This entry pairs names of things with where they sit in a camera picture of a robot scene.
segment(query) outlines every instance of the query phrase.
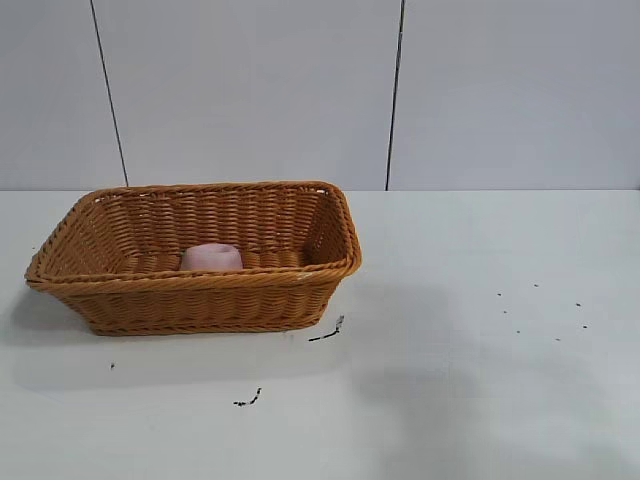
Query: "white table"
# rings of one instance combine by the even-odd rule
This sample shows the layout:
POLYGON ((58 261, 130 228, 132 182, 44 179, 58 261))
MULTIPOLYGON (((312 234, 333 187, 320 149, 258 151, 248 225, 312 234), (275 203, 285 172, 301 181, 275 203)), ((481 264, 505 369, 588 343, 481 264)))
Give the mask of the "white table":
POLYGON ((79 196, 0 193, 0 478, 640 478, 639 192, 352 193, 316 327, 142 338, 23 285, 79 196))

